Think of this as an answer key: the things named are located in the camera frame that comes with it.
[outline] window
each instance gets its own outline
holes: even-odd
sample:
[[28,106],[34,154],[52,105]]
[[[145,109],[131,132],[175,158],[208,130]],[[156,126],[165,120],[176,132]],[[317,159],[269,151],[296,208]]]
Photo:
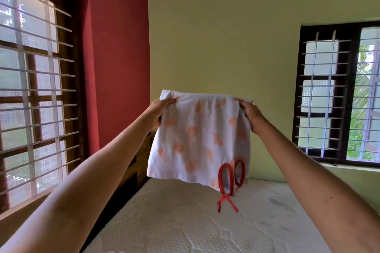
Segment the window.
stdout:
[[301,27],[293,142],[318,161],[380,167],[380,22]]
[[87,156],[78,0],[0,0],[0,213]]

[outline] wooden bed frame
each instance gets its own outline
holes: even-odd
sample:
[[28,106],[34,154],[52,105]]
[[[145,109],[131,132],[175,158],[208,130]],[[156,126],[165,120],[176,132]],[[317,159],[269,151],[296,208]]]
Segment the wooden bed frame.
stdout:
[[124,174],[118,188],[111,196],[107,205],[99,215],[94,227],[84,242],[80,252],[92,242],[98,233],[106,226],[108,222],[116,215],[119,210],[132,198],[133,195],[148,181],[146,176],[148,168],[149,153],[152,146],[154,134],[148,135],[139,151],[133,158],[126,173]]

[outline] white mattress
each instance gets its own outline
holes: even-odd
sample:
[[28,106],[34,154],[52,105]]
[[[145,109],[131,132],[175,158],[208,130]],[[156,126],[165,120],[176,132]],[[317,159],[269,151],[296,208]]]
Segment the white mattress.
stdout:
[[285,183],[250,180],[228,202],[196,183],[151,178],[85,253],[330,252]]

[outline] forearm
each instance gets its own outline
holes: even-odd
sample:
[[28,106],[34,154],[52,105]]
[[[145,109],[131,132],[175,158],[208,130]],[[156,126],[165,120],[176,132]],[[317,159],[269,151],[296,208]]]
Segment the forearm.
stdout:
[[151,128],[143,114],[85,160],[0,252],[78,252]]
[[272,124],[260,122],[257,134],[330,249],[372,252],[371,247],[379,248],[380,221],[373,208]]

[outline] light green wall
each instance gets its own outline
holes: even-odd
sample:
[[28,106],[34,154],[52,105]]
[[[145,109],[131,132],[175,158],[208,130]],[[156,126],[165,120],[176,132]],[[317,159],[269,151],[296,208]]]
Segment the light green wall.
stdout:
[[[379,0],[149,0],[151,98],[162,89],[250,97],[291,137],[301,24],[373,19]],[[250,177],[284,181],[251,140]],[[331,170],[380,212],[380,172]]]

